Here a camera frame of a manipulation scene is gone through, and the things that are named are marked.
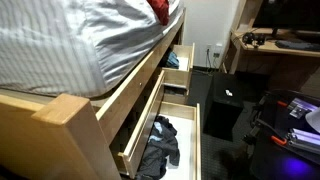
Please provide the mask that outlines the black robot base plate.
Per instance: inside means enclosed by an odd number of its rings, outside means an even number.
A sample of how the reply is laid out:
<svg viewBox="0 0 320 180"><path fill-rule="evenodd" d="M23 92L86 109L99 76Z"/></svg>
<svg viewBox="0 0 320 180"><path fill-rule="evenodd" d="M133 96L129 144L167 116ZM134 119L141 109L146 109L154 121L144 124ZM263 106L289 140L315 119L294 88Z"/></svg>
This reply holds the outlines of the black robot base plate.
<svg viewBox="0 0 320 180"><path fill-rule="evenodd" d="M320 100L290 90L261 98L244 141L253 146L250 175L257 180L320 180L319 131L307 120Z"/></svg>

